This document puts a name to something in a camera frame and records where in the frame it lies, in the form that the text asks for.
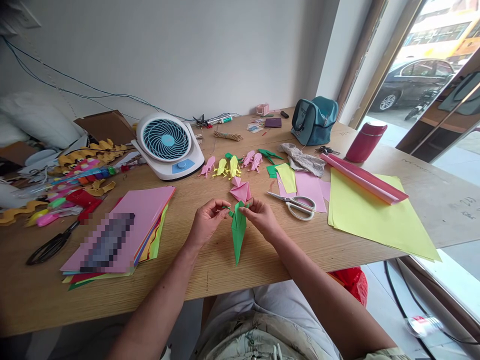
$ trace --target pink paper roll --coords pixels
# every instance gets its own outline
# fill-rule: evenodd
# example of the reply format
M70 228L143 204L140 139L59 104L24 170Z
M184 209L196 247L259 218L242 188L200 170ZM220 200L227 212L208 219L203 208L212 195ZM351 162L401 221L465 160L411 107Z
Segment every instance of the pink paper roll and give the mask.
M398 190L385 181L380 180L378 177L362 169L361 167L349 163L348 161L342 160L332 154L325 155L324 153L320 154L320 159L325 160L343 175L390 205L397 204L409 198L406 193Z

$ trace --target cardboard box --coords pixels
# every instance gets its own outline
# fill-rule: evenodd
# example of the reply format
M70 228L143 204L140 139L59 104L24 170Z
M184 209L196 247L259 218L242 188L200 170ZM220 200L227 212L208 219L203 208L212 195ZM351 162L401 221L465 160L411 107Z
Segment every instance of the cardboard box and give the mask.
M25 160L36 152L37 149L22 141L17 141L11 145L0 148L0 158L4 158L20 166L25 166Z
M85 116L74 122L98 142L111 139L115 145L122 145L137 139L135 131L118 110Z

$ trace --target keys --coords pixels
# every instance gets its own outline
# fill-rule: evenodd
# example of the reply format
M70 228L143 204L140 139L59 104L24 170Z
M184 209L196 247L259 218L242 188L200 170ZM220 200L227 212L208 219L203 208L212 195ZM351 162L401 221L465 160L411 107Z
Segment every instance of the keys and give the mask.
M330 147L327 146L320 146L319 148L315 149L316 152L324 153L324 154L334 154L334 155L340 155L338 151L335 151L331 149Z

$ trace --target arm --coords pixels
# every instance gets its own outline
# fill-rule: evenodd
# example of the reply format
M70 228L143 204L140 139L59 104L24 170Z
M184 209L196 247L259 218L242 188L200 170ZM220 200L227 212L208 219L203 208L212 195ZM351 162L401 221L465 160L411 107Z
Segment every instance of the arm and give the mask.
M278 224L270 206L253 199L240 211L273 245L344 359L357 359L397 345L343 286L320 269Z
M185 244L125 326L108 359L160 359L170 332L179 316L185 292L202 246L212 237L218 225L228 217L230 206L224 200L212 199L200 207Z

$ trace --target black scissors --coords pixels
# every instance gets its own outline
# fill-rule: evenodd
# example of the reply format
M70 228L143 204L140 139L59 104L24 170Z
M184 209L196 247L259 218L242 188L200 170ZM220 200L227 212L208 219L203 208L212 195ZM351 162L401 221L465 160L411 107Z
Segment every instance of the black scissors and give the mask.
M36 265L46 262L60 251L78 225L80 225L80 220L75 221L64 232L59 233L53 239L44 243L28 258L25 264Z

